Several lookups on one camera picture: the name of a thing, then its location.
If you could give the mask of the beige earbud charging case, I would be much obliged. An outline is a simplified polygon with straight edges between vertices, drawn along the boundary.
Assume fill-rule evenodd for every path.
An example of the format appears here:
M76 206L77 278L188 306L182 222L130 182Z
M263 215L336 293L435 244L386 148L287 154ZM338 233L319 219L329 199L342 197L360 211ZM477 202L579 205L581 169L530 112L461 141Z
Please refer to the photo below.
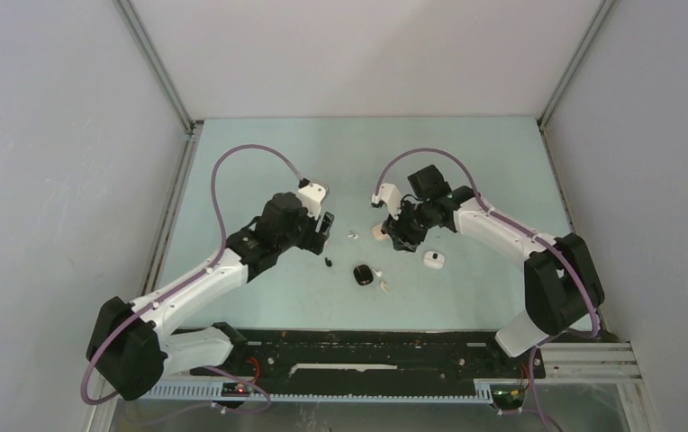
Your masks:
M384 241L389 239L389 235L383 229L381 225L376 225L372 229L372 235L376 241Z

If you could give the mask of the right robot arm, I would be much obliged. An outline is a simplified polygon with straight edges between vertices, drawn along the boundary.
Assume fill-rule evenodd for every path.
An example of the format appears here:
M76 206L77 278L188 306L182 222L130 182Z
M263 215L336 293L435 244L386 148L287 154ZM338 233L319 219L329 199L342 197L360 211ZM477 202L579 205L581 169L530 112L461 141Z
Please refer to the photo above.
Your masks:
M579 235L555 237L538 232L493 207L468 185L452 188L429 165L409 175L411 196L380 182L371 196L388 217L383 233L397 251L413 252L435 227L482 242L513 262L524 277L524 309L500 328L485 355L489 370L508 376L522 354L548 338L567 332L583 317L589 334L601 327L597 309L605 300L589 248Z

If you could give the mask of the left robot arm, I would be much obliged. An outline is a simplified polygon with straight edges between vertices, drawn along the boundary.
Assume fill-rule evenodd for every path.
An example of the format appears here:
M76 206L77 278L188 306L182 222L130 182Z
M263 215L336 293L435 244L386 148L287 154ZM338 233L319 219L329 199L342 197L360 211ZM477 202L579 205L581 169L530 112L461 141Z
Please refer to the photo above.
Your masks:
M328 194L318 183L277 193L249 225L173 283L133 301L106 301L86 351L89 368L126 401L137 400L168 374L206 365L229 375L242 371L247 351L232 327L222 323L186 333L179 328L208 303L275 266L288 249L320 255L334 221L321 209Z

